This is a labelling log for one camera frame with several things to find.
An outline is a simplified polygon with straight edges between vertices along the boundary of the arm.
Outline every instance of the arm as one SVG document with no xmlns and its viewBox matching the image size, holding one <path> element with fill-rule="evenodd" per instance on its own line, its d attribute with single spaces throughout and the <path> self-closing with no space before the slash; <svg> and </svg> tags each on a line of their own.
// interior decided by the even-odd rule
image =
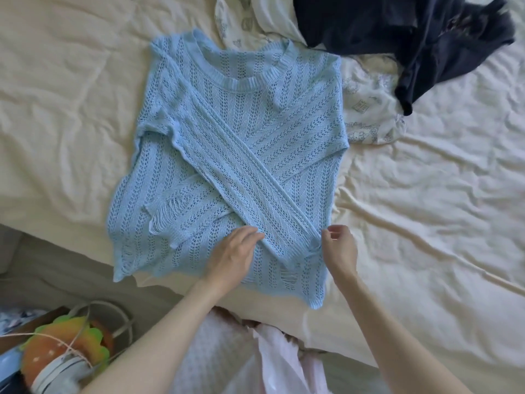
<svg viewBox="0 0 525 394">
<path fill-rule="evenodd" d="M 394 394 L 472 394 L 372 296 L 357 275 L 357 247 L 348 227 L 322 232 L 323 258 Z"/>
<path fill-rule="evenodd" d="M 262 238 L 254 227 L 233 230 L 214 248 L 205 275 L 186 297 L 81 394 L 165 394 L 201 322 L 246 276 Z"/>
</svg>

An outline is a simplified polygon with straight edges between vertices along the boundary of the openwork knit pattern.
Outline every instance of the openwork knit pattern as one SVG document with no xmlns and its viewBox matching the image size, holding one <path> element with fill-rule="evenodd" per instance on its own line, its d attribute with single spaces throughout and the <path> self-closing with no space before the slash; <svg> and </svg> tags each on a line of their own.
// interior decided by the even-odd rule
<svg viewBox="0 0 525 394">
<path fill-rule="evenodd" d="M 198 30 L 151 49 L 131 173 L 108 216 L 115 280 L 199 274 L 249 224 L 266 238 L 245 283 L 320 307 L 320 231 L 348 147 L 338 57 L 291 41 L 222 51 Z"/>
</svg>

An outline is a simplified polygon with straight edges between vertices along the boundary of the hand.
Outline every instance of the hand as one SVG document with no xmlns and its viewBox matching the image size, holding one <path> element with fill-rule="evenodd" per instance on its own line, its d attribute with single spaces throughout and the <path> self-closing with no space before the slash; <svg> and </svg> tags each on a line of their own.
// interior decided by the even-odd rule
<svg viewBox="0 0 525 394">
<path fill-rule="evenodd" d="M 321 236 L 323 259 L 336 285 L 342 279 L 357 277 L 358 248 L 348 227 L 330 225 Z"/>
<path fill-rule="evenodd" d="M 234 229 L 220 241 L 209 256 L 203 279 L 223 297 L 246 276 L 253 261 L 253 250 L 264 234 L 245 225 Z"/>
</svg>

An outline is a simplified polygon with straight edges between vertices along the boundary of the wrinkled sheet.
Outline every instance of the wrinkled sheet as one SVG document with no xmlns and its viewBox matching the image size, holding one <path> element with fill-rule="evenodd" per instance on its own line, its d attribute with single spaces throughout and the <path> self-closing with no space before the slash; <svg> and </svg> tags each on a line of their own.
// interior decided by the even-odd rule
<svg viewBox="0 0 525 394">
<path fill-rule="evenodd" d="M 219 44 L 214 7 L 0 0 L 0 223 L 112 263 L 104 220 L 130 167 L 148 42 L 198 26 Z M 395 143 L 353 145 L 332 214 L 356 236 L 371 290 L 477 394 L 525 383 L 525 0 L 509 7 L 517 43 L 426 93 Z M 194 280 L 136 278 L 179 293 Z M 242 287 L 221 305 L 374 364 L 327 285 L 316 311 Z"/>
</svg>

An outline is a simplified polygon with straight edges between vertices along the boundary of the floor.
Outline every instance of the floor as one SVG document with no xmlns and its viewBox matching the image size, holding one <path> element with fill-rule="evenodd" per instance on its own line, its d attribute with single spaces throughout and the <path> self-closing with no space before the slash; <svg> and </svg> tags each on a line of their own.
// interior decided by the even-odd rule
<svg viewBox="0 0 525 394">
<path fill-rule="evenodd" d="M 112 281 L 112 268 L 49 242 L 24 235 L 6 274 L 0 275 L 0 306 L 53 309 L 90 299 L 110 300 L 134 317 L 135 339 L 181 296 L 165 287 L 138 288 L 133 278 Z M 388 394 L 379 371 L 338 354 L 323 354 L 334 394 Z"/>
</svg>

